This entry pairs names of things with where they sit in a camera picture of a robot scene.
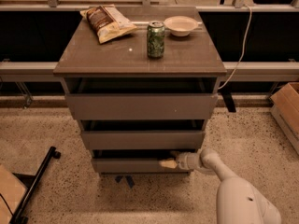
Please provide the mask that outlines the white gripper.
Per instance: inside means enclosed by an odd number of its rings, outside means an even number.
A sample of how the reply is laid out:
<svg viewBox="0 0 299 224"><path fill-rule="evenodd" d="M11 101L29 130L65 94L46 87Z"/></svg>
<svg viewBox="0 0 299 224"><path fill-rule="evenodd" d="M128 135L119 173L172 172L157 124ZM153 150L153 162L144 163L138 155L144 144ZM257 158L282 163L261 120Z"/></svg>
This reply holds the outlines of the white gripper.
<svg viewBox="0 0 299 224"><path fill-rule="evenodd" d="M176 157L174 159L167 159L159 161L159 164L164 168L176 169L177 166L181 170L197 170L199 171L202 167L200 156L198 153L184 152L172 150L170 154Z"/></svg>

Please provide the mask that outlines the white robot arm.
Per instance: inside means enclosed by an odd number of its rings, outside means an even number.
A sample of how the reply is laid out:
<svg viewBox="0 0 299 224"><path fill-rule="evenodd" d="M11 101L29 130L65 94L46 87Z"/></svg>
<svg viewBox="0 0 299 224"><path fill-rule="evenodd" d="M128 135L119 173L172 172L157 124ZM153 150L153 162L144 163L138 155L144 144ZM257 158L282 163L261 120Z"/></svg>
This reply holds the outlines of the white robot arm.
<svg viewBox="0 0 299 224"><path fill-rule="evenodd" d="M218 177L217 224L282 224L278 209L249 181L233 172L211 148L203 149L200 154L174 151L173 158L159 164Z"/></svg>

